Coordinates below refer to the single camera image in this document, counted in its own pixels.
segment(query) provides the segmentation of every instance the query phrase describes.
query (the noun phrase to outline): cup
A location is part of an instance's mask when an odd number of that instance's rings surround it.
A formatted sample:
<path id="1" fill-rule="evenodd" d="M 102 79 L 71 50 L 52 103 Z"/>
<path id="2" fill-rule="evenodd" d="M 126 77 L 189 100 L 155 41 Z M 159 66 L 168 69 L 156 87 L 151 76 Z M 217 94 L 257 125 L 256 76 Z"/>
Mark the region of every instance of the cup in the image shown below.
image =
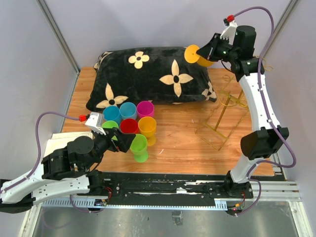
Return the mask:
<path id="1" fill-rule="evenodd" d="M 147 145 L 150 147 L 156 143 L 157 122 L 153 117 L 143 117 L 138 121 L 140 133 L 147 138 Z"/>
<path id="2" fill-rule="evenodd" d="M 113 127 L 117 127 L 119 128 L 119 125 L 115 122 L 115 121 L 106 121 L 102 124 L 103 128 L 113 128 Z M 116 136 L 112 137 L 113 140 L 118 140 Z"/>
<path id="3" fill-rule="evenodd" d="M 123 120 L 119 127 L 122 133 L 138 133 L 138 123 L 132 118 Z"/>
<path id="4" fill-rule="evenodd" d="M 116 106 L 109 106 L 106 107 L 103 111 L 104 119 L 105 121 L 115 121 L 118 125 L 120 124 L 120 121 L 122 120 L 122 117 L 119 113 L 119 108 Z"/>
<path id="5" fill-rule="evenodd" d="M 137 113 L 140 118 L 142 117 L 153 117 L 154 116 L 154 105 L 149 101 L 142 101 L 137 105 Z"/>
<path id="6" fill-rule="evenodd" d="M 147 139 L 142 134 L 136 134 L 132 145 L 130 146 L 130 150 L 134 154 L 134 159 L 137 162 L 145 162 L 148 159 L 147 152 Z"/>
<path id="7" fill-rule="evenodd" d="M 136 106 L 131 102 L 123 103 L 119 108 L 119 112 L 123 120 L 137 118 Z"/>

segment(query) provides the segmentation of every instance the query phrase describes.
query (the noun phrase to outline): pillow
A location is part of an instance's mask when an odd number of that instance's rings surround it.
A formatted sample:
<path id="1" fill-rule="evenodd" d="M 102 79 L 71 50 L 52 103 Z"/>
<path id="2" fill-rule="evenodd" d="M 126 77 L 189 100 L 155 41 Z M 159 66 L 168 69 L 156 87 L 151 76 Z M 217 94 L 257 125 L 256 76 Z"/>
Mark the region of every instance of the pillow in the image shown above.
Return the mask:
<path id="1" fill-rule="evenodd" d="M 87 109 L 99 112 L 123 102 L 180 104 L 216 101 L 207 69 L 184 59 L 183 47 L 145 47 L 105 52 L 94 65 L 97 72 Z"/>

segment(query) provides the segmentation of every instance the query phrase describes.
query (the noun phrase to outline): orange cup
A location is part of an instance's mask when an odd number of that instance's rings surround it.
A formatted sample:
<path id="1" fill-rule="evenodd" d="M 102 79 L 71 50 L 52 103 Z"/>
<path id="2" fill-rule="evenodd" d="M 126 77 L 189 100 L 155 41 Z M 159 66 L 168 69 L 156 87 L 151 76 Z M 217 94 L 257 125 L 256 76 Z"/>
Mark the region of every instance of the orange cup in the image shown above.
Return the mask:
<path id="1" fill-rule="evenodd" d="M 153 117 L 143 117 L 138 121 L 138 128 L 141 134 L 147 138 L 148 146 L 156 143 L 157 122 Z"/>

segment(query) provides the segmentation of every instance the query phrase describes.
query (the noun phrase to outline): wooden surface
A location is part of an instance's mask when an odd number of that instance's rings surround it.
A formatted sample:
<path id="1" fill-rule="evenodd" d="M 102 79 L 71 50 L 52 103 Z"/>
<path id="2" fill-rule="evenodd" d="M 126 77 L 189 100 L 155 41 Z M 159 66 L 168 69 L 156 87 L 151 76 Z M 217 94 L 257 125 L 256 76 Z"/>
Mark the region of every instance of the wooden surface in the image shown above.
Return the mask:
<path id="1" fill-rule="evenodd" d="M 77 117 L 89 114 L 85 108 L 95 80 L 95 70 L 87 67 L 81 70 L 80 77 L 72 97 L 68 115 Z M 209 75 L 214 89 L 220 90 L 227 82 L 223 75 L 231 75 L 225 69 L 209 69 Z M 233 80 L 227 87 L 233 95 L 238 96 L 239 84 Z M 100 171 L 122 172 L 159 172 L 159 173 L 191 173 L 191 174 L 226 174 L 237 163 L 240 151 L 240 139 L 251 132 L 251 120 L 248 113 L 238 128 L 231 135 L 224 147 L 217 151 L 195 134 L 195 130 L 219 105 L 219 102 L 193 102 L 180 105 L 155 105 L 155 119 L 157 121 L 157 142 L 148 147 L 149 158 L 144 163 L 134 161 L 133 154 L 106 152 Z M 219 115 L 222 107 L 216 110 Z M 244 108 L 227 108 L 219 130 L 227 133 L 240 118 Z M 215 123 L 216 117 L 209 120 Z M 63 132 L 88 131 L 84 123 L 67 119 Z M 210 129 L 203 129 L 201 133 L 208 136 L 208 140 L 218 139 L 218 135 Z M 255 175 L 273 175 L 272 166 L 262 164 Z"/>

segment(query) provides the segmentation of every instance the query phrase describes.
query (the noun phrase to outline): beige flower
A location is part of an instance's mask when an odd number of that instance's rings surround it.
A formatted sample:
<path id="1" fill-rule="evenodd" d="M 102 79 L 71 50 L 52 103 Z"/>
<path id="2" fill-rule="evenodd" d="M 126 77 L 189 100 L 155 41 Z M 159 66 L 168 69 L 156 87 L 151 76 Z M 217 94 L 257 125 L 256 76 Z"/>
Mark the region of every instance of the beige flower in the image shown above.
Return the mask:
<path id="1" fill-rule="evenodd" d="M 119 95 L 114 98 L 114 94 L 112 91 L 112 88 L 110 84 L 107 83 L 107 86 L 105 87 L 105 97 L 107 100 L 101 101 L 99 104 L 97 104 L 97 108 L 106 108 L 110 105 L 118 106 L 119 104 L 123 103 L 125 100 L 128 99 L 127 96 Z"/>
<path id="2" fill-rule="evenodd" d="M 206 100 L 209 100 L 209 98 L 216 99 L 216 94 L 210 81 L 208 82 L 208 89 L 205 89 L 202 95 L 206 97 Z"/>
<path id="3" fill-rule="evenodd" d="M 108 56 L 109 54 L 111 54 L 113 52 L 104 52 L 99 56 L 98 62 L 93 66 L 94 69 L 98 70 L 103 59 L 105 59 L 106 56 Z"/>
<path id="4" fill-rule="evenodd" d="M 143 62 L 148 62 L 149 61 L 149 56 L 144 55 L 144 52 L 138 51 L 135 53 L 135 55 L 130 56 L 128 59 L 129 63 L 134 63 L 134 67 L 137 69 L 142 68 Z"/>
<path id="5" fill-rule="evenodd" d="M 181 84 L 191 81 L 193 77 L 185 73 L 179 75 L 179 66 L 175 59 L 173 60 L 173 63 L 171 66 L 171 72 L 172 72 L 172 75 L 165 75 L 159 80 L 167 85 L 173 84 L 174 93 L 178 97 L 180 97 L 181 92 L 182 92 Z"/>

